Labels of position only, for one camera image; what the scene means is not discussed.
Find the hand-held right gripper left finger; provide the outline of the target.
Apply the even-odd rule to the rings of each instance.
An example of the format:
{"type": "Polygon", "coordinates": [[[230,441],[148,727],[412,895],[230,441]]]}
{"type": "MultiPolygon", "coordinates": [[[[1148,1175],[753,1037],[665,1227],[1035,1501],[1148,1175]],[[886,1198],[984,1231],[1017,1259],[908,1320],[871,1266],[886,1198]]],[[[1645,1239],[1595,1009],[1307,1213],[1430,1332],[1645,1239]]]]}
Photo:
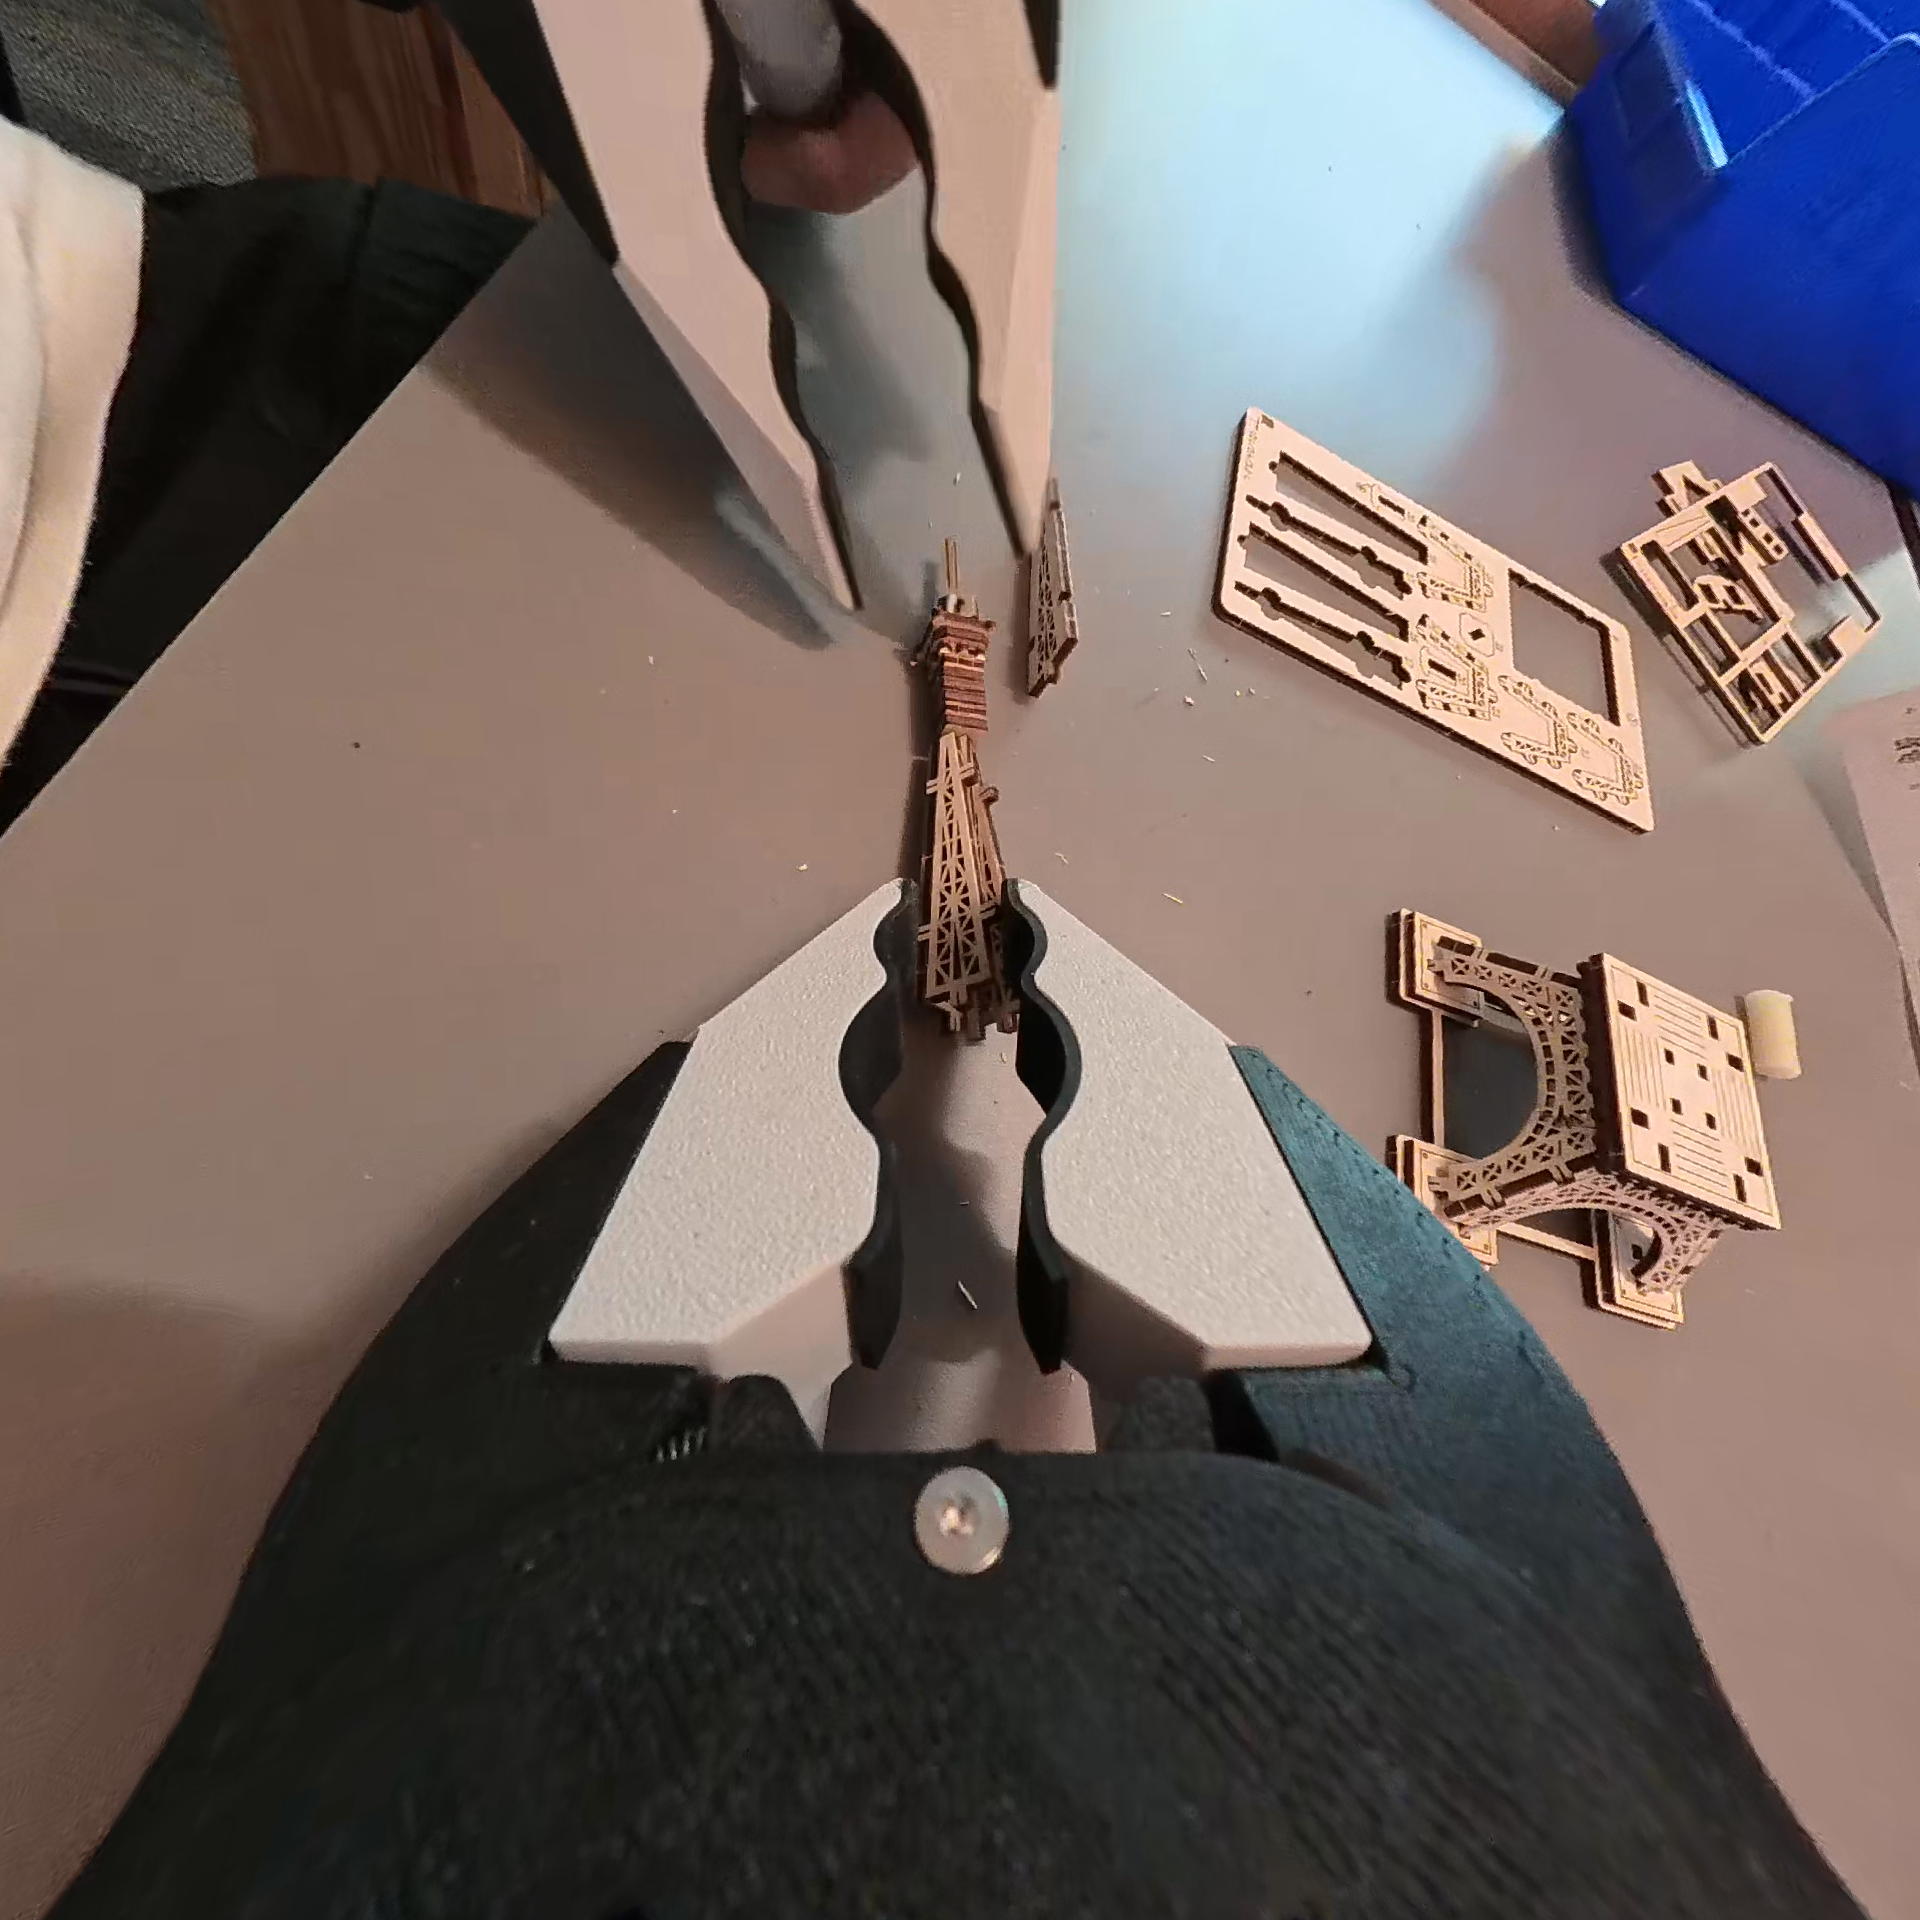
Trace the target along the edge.
{"type": "Polygon", "coordinates": [[[547,1329],[576,1365],[777,1381],[809,1437],[900,1328],[895,1150],[917,889],[875,886],[707,1019],[547,1329]]]}

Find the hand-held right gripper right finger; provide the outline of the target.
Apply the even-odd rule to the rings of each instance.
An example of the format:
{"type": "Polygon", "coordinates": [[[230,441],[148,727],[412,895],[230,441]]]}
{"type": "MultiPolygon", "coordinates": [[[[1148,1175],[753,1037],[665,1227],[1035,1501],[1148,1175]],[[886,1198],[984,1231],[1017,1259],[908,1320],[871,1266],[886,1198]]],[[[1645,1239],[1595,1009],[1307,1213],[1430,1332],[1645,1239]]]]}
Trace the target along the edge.
{"type": "Polygon", "coordinates": [[[1002,929],[1015,1070],[1038,1109],[1019,1336],[1085,1398],[1011,1449],[1093,1449],[1097,1416],[1153,1381],[1364,1362],[1372,1324],[1234,1041],[1027,878],[1006,883],[1002,929]]]}

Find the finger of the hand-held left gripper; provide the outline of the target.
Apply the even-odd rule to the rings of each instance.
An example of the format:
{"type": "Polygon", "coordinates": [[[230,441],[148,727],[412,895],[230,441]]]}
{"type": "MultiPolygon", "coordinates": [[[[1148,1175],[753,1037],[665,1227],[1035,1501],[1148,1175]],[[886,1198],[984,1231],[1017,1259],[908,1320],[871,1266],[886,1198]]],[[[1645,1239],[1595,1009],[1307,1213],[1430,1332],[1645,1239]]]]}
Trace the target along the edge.
{"type": "Polygon", "coordinates": [[[701,3],[537,3],[535,18],[622,292],[791,560],[854,612],[791,322],[743,253],[745,93],[728,24],[701,3]]]}
{"type": "Polygon", "coordinates": [[[925,267],[963,331],[971,417],[1017,554],[1048,481],[1060,3],[849,3],[854,60],[925,179],[925,267]]]}

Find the wooden tower spire model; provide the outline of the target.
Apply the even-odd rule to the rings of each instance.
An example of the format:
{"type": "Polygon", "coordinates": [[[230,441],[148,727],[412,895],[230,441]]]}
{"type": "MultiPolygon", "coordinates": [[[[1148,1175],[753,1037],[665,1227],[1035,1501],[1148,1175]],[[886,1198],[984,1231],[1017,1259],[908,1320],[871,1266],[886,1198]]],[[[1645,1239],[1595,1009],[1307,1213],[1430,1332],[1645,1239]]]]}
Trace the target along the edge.
{"type": "Polygon", "coordinates": [[[1019,1021],[1002,944],[1006,874],[993,830],[996,789],[979,758],[989,731],[992,636],[993,621],[981,616],[966,591],[956,542],[946,539],[945,586],[912,653],[925,674],[933,721],[917,958],[922,1003],[946,1034],[968,1045],[992,1029],[1015,1034],[1019,1021]]]}

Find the wooden lattice piece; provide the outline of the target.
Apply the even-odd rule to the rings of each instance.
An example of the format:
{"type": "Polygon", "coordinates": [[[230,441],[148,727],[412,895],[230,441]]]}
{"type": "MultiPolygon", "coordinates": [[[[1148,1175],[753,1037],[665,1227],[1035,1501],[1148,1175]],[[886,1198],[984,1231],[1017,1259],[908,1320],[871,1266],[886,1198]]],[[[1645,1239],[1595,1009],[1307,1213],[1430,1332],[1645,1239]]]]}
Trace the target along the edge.
{"type": "Polygon", "coordinates": [[[1027,565],[1027,696],[1057,684],[1077,646],[1077,603],[1070,579],[1070,546],[1061,497],[1052,474],[1043,489],[1043,516],[1027,565]]]}

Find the person's left hand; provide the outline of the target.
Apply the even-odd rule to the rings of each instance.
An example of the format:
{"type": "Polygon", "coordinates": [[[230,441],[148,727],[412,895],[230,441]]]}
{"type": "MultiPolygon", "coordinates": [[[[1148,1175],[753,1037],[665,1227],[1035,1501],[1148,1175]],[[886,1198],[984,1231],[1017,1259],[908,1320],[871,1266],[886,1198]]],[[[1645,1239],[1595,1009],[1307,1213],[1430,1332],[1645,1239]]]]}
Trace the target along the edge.
{"type": "Polygon", "coordinates": [[[872,89],[840,97],[827,118],[750,112],[739,154],[745,191],[760,204],[847,216],[921,167],[912,133],[872,89]]]}

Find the brown wooden furniture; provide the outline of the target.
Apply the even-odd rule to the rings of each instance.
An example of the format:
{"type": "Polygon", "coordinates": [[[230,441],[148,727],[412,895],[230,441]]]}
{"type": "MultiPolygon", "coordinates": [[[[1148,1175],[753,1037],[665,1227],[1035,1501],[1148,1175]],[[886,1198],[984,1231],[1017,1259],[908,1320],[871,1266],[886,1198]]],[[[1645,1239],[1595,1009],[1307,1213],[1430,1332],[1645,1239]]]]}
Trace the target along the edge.
{"type": "Polygon", "coordinates": [[[409,182],[524,217],[552,190],[434,6],[207,3],[257,175],[409,182]]]}

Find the person's black clothing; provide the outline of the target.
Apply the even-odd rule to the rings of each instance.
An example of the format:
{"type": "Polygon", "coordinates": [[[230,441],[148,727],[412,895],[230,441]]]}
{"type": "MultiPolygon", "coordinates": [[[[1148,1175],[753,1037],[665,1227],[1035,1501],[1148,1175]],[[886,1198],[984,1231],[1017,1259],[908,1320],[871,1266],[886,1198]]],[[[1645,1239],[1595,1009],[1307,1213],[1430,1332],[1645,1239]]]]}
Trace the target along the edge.
{"type": "Polygon", "coordinates": [[[138,195],[138,302],[2,827],[72,760],[529,234],[409,182],[138,195]]]}

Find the wooden tower base model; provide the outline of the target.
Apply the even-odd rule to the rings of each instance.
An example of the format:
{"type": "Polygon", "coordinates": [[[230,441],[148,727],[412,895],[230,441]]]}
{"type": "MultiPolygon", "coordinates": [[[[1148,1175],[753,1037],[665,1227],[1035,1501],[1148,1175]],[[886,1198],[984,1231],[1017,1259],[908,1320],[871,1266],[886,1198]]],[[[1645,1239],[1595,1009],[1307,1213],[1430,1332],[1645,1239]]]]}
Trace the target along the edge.
{"type": "Polygon", "coordinates": [[[1404,1186],[1481,1266],[1502,1239],[1570,1259],[1592,1308],[1678,1329],[1691,1276],[1734,1234],[1775,1234],[1759,1058],[1747,1021],[1598,952],[1573,973],[1404,908],[1389,998],[1425,1019],[1425,1120],[1392,1137],[1404,1186]],[[1535,1096],[1510,1141],[1446,1141],[1446,1041],[1497,1029],[1528,1047],[1535,1096]]]}

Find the person's white clothing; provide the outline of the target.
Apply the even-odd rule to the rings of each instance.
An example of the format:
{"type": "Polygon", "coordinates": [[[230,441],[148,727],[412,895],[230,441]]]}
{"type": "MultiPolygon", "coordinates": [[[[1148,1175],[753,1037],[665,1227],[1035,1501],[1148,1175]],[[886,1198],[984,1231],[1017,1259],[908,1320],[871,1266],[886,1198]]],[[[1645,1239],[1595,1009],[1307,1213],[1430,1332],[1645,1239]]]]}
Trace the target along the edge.
{"type": "Polygon", "coordinates": [[[131,182],[2,124],[2,752],[47,681],[83,570],[138,310],[131,182]]]}

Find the large wooden puzzle sheet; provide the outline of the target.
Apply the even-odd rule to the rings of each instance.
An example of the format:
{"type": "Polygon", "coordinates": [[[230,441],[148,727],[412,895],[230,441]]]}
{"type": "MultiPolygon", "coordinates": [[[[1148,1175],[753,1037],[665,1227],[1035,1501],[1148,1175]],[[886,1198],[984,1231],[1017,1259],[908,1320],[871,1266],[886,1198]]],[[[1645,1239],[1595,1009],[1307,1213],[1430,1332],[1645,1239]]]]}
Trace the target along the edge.
{"type": "Polygon", "coordinates": [[[1211,605],[1623,830],[1654,827],[1625,628],[1258,407],[1234,428],[1211,605]],[[1519,594],[1598,641],[1602,708],[1523,672],[1519,594]]]}

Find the blue plastic bin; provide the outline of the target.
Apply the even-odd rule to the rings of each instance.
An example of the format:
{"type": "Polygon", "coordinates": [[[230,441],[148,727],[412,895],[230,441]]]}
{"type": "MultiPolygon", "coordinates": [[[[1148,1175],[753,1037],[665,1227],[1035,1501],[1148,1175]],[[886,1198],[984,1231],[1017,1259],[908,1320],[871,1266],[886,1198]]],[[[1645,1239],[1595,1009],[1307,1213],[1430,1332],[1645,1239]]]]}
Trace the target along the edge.
{"type": "Polygon", "coordinates": [[[1606,3],[1565,110],[1620,308],[1918,491],[1918,6],[1606,3]]]}

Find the white paper sheet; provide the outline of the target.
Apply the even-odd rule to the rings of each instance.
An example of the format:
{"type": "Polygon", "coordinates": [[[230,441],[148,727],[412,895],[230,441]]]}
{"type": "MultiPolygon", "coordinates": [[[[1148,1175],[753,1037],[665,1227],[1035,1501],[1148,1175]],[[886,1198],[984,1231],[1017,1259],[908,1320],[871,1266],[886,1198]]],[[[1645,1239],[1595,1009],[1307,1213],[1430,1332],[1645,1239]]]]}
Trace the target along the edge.
{"type": "Polygon", "coordinates": [[[1848,708],[1828,727],[1918,1026],[1918,688],[1848,708]]]}

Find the small wooden puzzle frame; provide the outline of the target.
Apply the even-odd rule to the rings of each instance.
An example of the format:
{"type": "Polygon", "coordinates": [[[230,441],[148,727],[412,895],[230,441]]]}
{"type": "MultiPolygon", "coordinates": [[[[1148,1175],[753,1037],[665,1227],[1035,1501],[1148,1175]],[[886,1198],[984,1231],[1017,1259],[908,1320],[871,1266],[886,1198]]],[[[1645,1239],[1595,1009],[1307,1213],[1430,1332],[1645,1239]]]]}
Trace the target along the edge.
{"type": "Polygon", "coordinates": [[[1661,520],[1616,562],[1745,746],[1775,741],[1878,636],[1884,613],[1777,465],[1654,474],[1661,520]]]}

